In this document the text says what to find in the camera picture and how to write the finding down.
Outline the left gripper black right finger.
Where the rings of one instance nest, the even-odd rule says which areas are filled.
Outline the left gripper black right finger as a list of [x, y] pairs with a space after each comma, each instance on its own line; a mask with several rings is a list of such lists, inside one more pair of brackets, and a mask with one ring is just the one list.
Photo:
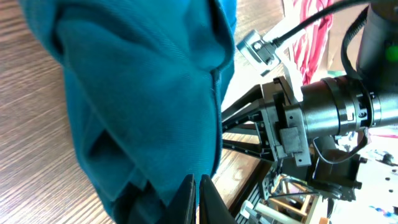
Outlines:
[[237, 224], [209, 175], [200, 181], [200, 224]]

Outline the red t-shirt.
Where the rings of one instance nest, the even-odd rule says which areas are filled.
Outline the red t-shirt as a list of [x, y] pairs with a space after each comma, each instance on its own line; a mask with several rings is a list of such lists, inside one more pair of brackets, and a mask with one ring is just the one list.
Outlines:
[[[303, 22], [310, 16], [331, 6], [334, 0], [293, 0], [294, 19]], [[318, 70], [326, 49], [328, 33], [333, 25], [333, 15], [325, 16], [305, 28], [305, 33], [293, 44], [294, 62], [308, 85]]]

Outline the blue t-shirt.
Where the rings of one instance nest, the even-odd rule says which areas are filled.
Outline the blue t-shirt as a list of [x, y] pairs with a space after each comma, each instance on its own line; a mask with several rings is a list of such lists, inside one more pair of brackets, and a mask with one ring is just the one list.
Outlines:
[[116, 223], [155, 223], [216, 173], [235, 1], [24, 0], [62, 66], [76, 158]]

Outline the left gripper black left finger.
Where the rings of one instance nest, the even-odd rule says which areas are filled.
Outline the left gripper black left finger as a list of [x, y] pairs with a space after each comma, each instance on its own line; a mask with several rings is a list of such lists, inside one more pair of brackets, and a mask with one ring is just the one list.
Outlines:
[[193, 174], [188, 174], [182, 181], [175, 197], [168, 206], [164, 223], [192, 224], [196, 220], [196, 182]]

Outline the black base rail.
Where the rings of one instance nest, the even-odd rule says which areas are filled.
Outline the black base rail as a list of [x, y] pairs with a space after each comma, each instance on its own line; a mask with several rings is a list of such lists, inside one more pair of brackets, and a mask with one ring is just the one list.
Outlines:
[[229, 207], [236, 223], [306, 223], [313, 195], [286, 176], [272, 177], [260, 162]]

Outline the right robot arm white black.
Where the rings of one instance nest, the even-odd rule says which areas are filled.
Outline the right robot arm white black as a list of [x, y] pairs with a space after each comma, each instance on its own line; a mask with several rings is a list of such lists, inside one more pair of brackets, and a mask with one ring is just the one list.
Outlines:
[[225, 140], [223, 147], [271, 167], [256, 178], [263, 199], [279, 175], [296, 178], [311, 194], [353, 201], [363, 137], [350, 152], [338, 137], [397, 123], [397, 2], [367, 1], [341, 45], [345, 75], [294, 89], [277, 77], [256, 85], [222, 114], [226, 133], [258, 137], [257, 144]]

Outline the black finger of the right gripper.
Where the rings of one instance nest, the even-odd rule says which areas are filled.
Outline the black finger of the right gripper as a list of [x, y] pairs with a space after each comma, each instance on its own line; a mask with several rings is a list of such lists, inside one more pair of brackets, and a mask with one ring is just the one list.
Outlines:
[[237, 99], [231, 106], [226, 108], [221, 114], [221, 121], [223, 125], [223, 132], [231, 129], [230, 126], [226, 124], [228, 118], [236, 114], [239, 110], [243, 109], [245, 106], [253, 103], [255, 100], [262, 98], [262, 88], [260, 84], [252, 87], [248, 92], [246, 92], [242, 97]]
[[223, 149], [236, 151], [263, 161], [274, 162], [274, 156], [269, 147], [264, 147], [262, 144], [254, 144], [248, 142], [223, 140]]

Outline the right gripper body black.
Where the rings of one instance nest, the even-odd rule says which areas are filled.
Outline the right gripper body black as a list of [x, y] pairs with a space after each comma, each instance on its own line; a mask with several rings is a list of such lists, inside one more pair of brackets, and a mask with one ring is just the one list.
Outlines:
[[269, 147], [275, 161], [294, 159], [298, 167], [312, 164], [300, 103], [284, 77], [260, 84], [262, 98], [228, 118], [225, 133], [257, 136], [258, 144]]

